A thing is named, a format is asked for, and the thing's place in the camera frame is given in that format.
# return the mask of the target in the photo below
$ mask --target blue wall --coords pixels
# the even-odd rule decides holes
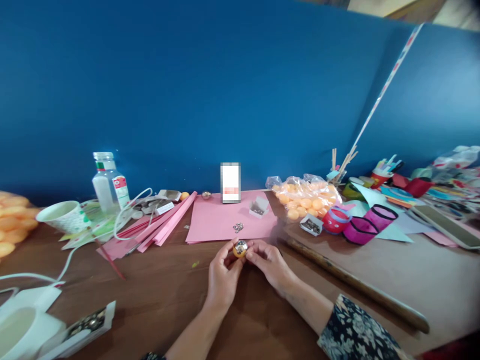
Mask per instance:
[[[224,161],[242,162],[244,190],[324,175],[413,28],[292,0],[99,3],[0,4],[0,190],[92,198],[94,151],[114,152],[132,196],[217,192]],[[427,25],[349,173],[478,144],[479,44]]]

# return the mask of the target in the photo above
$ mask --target hand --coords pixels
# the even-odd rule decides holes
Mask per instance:
[[[279,249],[263,240],[250,240],[247,245],[247,260],[265,274],[270,285],[280,296],[285,297],[287,290],[298,281],[298,278],[285,262]]]
[[[212,307],[225,313],[234,302],[240,272],[246,262],[229,251],[239,241],[236,237],[227,242],[210,263],[208,271],[208,295],[204,307]]]

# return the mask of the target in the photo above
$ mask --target person's right hand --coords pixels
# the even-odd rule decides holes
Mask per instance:
[[[276,246],[263,240],[250,240],[246,259],[256,265],[264,274],[270,285],[282,296],[292,287],[298,278],[289,268]]]

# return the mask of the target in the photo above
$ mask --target person's left hand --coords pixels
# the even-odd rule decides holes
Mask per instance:
[[[236,237],[227,242],[210,263],[208,271],[208,295],[205,306],[225,311],[234,302],[239,281],[240,272],[246,262],[246,258],[236,258],[229,251],[239,241]]]

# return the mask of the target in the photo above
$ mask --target bag of orange balls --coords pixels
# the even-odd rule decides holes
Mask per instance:
[[[40,209],[29,206],[26,197],[0,191],[0,258],[15,250],[15,244],[39,224],[35,217]]]
[[[342,202],[335,186],[312,174],[304,174],[303,179],[290,176],[285,182],[278,176],[269,176],[265,186],[285,205],[291,220],[304,218],[307,214],[321,219],[336,202]]]

